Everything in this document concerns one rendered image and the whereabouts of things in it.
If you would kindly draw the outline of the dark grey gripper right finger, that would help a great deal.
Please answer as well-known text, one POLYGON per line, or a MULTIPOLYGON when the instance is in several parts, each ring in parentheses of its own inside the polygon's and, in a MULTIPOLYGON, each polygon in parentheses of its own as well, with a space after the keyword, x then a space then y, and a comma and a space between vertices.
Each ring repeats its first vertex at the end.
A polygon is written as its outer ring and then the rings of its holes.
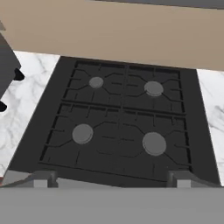
POLYGON ((202 180, 189 171, 169 171, 166 186, 176 188, 221 188, 221 185, 202 180))

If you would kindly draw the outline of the dark grey appliance, black feet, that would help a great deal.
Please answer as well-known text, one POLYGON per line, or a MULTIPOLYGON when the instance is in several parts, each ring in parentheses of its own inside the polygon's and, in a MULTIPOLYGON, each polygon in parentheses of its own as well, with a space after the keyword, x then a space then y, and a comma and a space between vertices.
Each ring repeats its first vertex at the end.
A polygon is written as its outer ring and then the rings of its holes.
POLYGON ((2 31, 5 31, 5 27, 0 21, 0 112, 7 109, 7 105, 1 99, 11 82, 22 81, 25 78, 20 71, 19 60, 4 38, 2 31))

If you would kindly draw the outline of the black gas hob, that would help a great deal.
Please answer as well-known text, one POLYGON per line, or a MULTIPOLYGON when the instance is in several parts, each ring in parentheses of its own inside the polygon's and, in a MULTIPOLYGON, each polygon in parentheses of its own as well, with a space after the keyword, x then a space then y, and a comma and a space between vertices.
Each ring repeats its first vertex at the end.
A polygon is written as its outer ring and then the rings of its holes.
POLYGON ((218 185, 196 70, 62 57, 9 174, 53 171, 118 187, 165 187, 171 174, 218 185))

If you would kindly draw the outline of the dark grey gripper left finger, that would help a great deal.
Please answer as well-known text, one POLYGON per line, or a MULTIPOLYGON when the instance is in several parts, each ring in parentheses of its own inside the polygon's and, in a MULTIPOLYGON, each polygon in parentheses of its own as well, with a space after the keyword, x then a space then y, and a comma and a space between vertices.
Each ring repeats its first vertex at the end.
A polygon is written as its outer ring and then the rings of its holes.
POLYGON ((2 185, 2 188, 24 187, 24 188, 56 188, 58 187, 56 171, 35 171, 27 178, 2 185))

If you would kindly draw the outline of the grey range hood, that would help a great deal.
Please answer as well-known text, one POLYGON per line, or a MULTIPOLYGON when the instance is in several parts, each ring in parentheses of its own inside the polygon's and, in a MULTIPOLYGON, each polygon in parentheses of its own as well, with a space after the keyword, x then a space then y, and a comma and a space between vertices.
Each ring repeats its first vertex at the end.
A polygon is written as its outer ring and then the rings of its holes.
POLYGON ((193 7, 202 9, 224 10, 224 0, 91 0, 132 4, 154 4, 165 6, 193 7))

